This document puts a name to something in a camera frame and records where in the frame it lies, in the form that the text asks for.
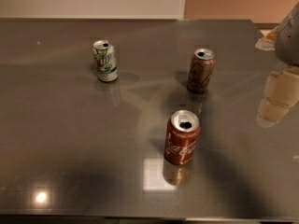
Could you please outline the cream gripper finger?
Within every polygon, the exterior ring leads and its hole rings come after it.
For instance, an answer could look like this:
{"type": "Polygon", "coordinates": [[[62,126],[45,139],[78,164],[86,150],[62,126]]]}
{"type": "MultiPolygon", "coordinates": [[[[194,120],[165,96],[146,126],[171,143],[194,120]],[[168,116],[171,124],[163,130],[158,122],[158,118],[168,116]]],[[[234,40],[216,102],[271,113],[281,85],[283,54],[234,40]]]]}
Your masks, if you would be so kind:
{"type": "Polygon", "coordinates": [[[256,121],[264,128],[279,123],[299,102],[299,67],[272,71],[266,81],[256,121]]]}
{"type": "Polygon", "coordinates": [[[261,39],[257,41],[257,43],[255,44],[255,48],[264,51],[274,50],[277,34],[278,34],[278,27],[275,27],[274,29],[269,31],[266,35],[264,35],[261,39]]]}

